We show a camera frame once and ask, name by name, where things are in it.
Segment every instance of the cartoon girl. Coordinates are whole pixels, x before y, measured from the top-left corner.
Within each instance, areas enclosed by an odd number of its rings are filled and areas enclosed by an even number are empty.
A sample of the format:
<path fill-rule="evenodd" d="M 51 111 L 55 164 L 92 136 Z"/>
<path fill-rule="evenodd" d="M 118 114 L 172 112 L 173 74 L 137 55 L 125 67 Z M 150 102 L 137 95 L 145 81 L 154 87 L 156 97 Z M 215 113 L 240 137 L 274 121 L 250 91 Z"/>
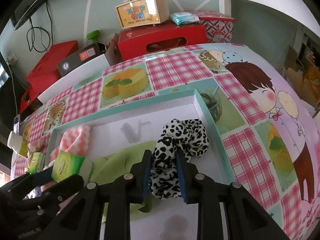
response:
<path fill-rule="evenodd" d="M 260 109 L 268 114 L 290 153 L 295 168 L 302 200 L 304 196 L 303 182 L 308 187 L 309 203 L 314 199 L 314 175 L 310 153 L 305 140 L 305 130 L 298 120 L 299 111 L 293 98 L 285 91 L 278 93 L 282 108 L 276 107 L 276 88 L 262 69 L 249 62 L 235 62 L 226 65 L 241 85 L 251 94 Z"/>

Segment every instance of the pink bow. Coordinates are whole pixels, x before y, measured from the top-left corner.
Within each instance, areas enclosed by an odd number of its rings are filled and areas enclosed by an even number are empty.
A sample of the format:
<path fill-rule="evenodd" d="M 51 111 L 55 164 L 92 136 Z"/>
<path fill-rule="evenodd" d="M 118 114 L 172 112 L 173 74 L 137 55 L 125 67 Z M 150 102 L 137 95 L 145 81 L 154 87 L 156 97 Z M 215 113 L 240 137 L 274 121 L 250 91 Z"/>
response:
<path fill-rule="evenodd" d="M 272 118 L 273 118 L 273 120 L 278 121 L 278 118 L 279 118 L 279 116 L 281 116 L 281 115 L 282 115 L 282 113 L 281 113 L 280 111 L 278 111 L 276 114 L 274 114 L 274 115 L 272 116 Z"/>

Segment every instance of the tissue pack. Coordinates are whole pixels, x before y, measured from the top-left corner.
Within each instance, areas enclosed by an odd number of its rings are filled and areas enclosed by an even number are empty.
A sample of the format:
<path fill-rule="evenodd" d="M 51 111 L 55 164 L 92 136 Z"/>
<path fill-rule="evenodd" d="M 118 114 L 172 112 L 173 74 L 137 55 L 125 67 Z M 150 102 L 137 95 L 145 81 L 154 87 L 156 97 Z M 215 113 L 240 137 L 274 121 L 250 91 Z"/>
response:
<path fill-rule="evenodd" d="M 176 25 L 183 25 L 200 21 L 197 15 L 188 12 L 174 13 L 170 15 L 170 18 Z"/>
<path fill-rule="evenodd" d="M 92 167 L 93 162 L 87 158 L 60 151 L 54 162 L 51 177 L 60 182 L 73 174 L 78 174 L 83 178 L 86 185 L 89 181 Z"/>
<path fill-rule="evenodd" d="M 36 173 L 42 171 L 44 167 L 45 156 L 41 152 L 33 153 L 31 164 L 29 167 L 29 173 Z"/>

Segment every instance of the qr code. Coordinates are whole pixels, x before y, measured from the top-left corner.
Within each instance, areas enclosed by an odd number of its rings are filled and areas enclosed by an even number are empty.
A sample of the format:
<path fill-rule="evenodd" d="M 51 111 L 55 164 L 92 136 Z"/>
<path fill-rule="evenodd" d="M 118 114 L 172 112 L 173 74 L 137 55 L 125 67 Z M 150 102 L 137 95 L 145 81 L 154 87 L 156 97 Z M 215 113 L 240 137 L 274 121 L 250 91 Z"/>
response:
<path fill-rule="evenodd" d="M 94 52 L 94 48 L 88 49 L 87 50 L 88 56 L 91 57 L 93 55 L 95 55 L 96 53 Z"/>

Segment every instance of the green tissue pack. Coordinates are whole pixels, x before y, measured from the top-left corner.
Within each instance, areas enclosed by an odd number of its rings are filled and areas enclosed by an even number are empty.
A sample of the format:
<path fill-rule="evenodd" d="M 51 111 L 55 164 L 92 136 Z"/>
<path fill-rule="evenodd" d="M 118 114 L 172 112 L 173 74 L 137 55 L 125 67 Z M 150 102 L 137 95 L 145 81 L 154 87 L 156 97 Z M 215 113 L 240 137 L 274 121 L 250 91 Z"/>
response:
<path fill-rule="evenodd" d="M 54 162 L 51 177 L 60 182 L 73 174 L 78 174 L 86 185 L 89 182 L 92 167 L 93 162 L 87 158 L 61 151 Z"/>
<path fill-rule="evenodd" d="M 45 156 L 41 152 L 33 153 L 31 164 L 29 167 L 29 173 L 36 173 L 43 170 Z"/>

